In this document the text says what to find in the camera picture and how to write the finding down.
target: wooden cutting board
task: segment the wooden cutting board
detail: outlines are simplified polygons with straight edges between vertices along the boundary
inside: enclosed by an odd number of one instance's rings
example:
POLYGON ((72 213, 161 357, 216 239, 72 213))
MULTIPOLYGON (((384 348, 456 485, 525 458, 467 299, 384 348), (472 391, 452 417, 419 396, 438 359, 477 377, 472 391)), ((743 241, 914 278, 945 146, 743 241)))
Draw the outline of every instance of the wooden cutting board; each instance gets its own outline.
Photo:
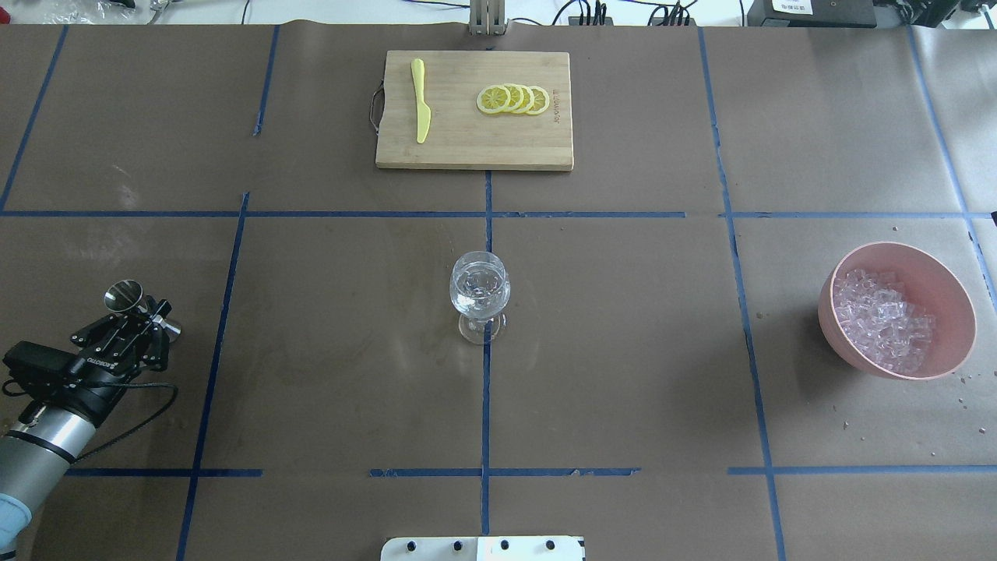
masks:
POLYGON ((567 53, 388 51, 379 168, 569 171, 574 167, 567 53), (416 143, 412 59, 426 63, 429 136, 416 143), (540 86, 550 107, 537 116, 486 115, 478 92, 492 84, 540 86))

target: bowl rim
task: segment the bowl rim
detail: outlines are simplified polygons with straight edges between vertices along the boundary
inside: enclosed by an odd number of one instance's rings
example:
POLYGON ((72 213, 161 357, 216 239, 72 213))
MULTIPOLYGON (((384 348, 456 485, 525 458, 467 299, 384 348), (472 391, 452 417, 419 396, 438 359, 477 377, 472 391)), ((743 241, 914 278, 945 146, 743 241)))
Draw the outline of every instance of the bowl rim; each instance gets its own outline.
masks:
POLYGON ((850 346, 855 351, 855 353, 857 353, 857 355, 861 357, 861 360, 862 360, 863 363, 868 364, 869 366, 871 366, 872 368, 876 369, 877 371, 879 371, 879 372, 881 372, 883 374, 886 374, 886 376, 888 376, 888 377, 905 379, 905 380, 928 381, 928 380, 933 380, 933 379, 940 378, 942 376, 947 376, 948 374, 950 374, 950 373, 958 370, 959 368, 961 368, 962 365, 966 363, 966 360, 968 360, 970 354, 972 354, 973 348, 976 346, 976 327, 977 327, 977 324, 976 324, 976 306, 973 305, 973 298, 969 297, 969 291, 966 290, 966 287, 962 284, 962 281, 959 280, 959 277, 957 277, 955 275, 955 273, 953 273, 952 270, 949 267, 947 267, 944 263, 942 263, 941 261, 939 261, 938 259, 936 259, 935 256, 933 256, 932 254, 926 252, 925 250, 916 248, 916 247, 914 247, 914 246, 912 246, 910 244, 902 244, 901 242, 889 242, 889 241, 870 242, 868 244, 863 244, 863 245, 858 246, 857 248, 851 250, 850 252, 848 252, 847 254, 845 254, 844 257, 842 257, 840 260, 838 260, 837 265, 835 265, 834 269, 831 271, 831 281, 828 282, 827 292, 828 292, 829 302, 831 303, 831 317, 834 319, 834 329, 835 329, 835 332, 838 332, 838 333, 841 334, 841 336, 844 338, 845 342, 848 343, 848 346, 850 346), (900 374, 900 373, 894 372, 892 370, 887 370, 886 368, 883 368, 882 366, 876 364, 875 362, 873 362, 872 360, 870 360, 867 356, 865 356, 864 354, 862 354, 862 352, 860 350, 858 350, 858 347, 855 346, 855 343, 852 342, 851 339, 848 337, 848 335, 844 333, 844 329, 841 328, 841 322, 837 319, 837 313, 834 312, 834 280, 837 279, 837 272, 840 271, 841 266, 844 265, 844 262, 847 261, 848 258, 850 258, 851 256, 853 256, 857 252, 860 252, 861 250, 864 250, 864 249, 869 248, 871 246, 900 246, 900 247, 903 247, 903 248, 908 248, 908 249, 914 250, 914 251, 916 251, 916 252, 918 252, 920 254, 923 254, 924 256, 928 257, 932 261, 934 261, 937 264, 939 264, 943 269, 945 269, 945 271, 947 273, 949 273, 952 276, 952 278, 955 280, 955 283, 962 290, 962 293, 966 296, 966 300, 969 302, 969 309, 973 313, 972 314, 972 317, 973 317, 973 342, 972 342, 972 344, 969 345, 969 352, 967 352, 966 355, 962 358, 962 360, 960 360, 958 364, 956 364, 955 366, 953 366, 952 369, 950 369, 950 370, 948 370, 946 372, 942 372, 940 374, 933 374, 933 375, 930 375, 930 376, 909 376, 909 375, 906 375, 906 374, 900 374))

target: white floor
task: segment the white floor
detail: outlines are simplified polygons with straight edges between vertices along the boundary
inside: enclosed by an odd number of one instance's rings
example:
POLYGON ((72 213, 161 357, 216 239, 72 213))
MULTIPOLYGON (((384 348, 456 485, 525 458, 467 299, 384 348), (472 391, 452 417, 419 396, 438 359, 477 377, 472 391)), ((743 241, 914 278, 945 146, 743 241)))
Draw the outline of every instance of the white floor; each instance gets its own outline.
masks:
MULTIPOLYGON (((745 10, 753 0, 743 0, 745 10)), ((128 10, 97 0, 0 0, 10 12, 14 23, 104 23, 145 24, 152 19, 148 0, 137 0, 137 8, 128 10)), ((560 8, 561 0, 507 0, 506 17, 524 17, 549 24, 560 8)), ((616 25, 645 25, 653 6, 623 0, 608 2, 608 15, 616 25)), ((230 24, 242 18, 244 0, 184 0, 170 5, 158 24, 230 24)), ((741 21, 741 8, 736 0, 700 0, 690 9, 701 26, 736 26, 741 21)), ((568 15, 577 14, 571 7, 565 10, 558 24, 566 24, 568 15)), ((292 20, 323 23, 438 23, 468 21, 468 11, 446 6, 420 5, 403 0, 249 0, 246 23, 277 24, 292 20)), ((957 11, 944 27, 986 29, 980 14, 957 11)))

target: pink bowl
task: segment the pink bowl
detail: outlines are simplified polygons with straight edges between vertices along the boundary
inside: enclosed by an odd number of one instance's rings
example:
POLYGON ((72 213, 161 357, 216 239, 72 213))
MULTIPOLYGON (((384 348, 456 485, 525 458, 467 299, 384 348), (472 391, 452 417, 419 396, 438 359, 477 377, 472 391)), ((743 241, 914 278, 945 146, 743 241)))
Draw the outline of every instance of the pink bowl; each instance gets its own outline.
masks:
POLYGON ((848 364, 877 376, 905 380, 930 380, 950 374, 969 357, 976 343, 976 314, 969 294, 945 265, 929 254, 905 244, 877 242, 852 250, 828 276, 818 303, 821 330, 834 351, 848 364), (898 374, 876 365, 848 340, 837 322, 831 301, 833 280, 849 271, 896 272, 907 301, 923 306, 936 317, 936 328, 924 363, 914 374, 898 374))

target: knife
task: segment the knife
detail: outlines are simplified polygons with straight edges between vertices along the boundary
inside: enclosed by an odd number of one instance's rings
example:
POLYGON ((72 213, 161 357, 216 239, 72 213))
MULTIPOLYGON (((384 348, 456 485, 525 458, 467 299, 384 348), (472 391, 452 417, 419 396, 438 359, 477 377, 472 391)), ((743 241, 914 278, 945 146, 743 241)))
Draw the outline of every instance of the knife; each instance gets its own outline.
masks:
POLYGON ((412 59, 412 82, 416 85, 416 142, 423 144, 426 142, 426 135, 430 133, 430 120, 433 118, 433 111, 426 105, 423 95, 426 82, 426 64, 423 59, 412 59))

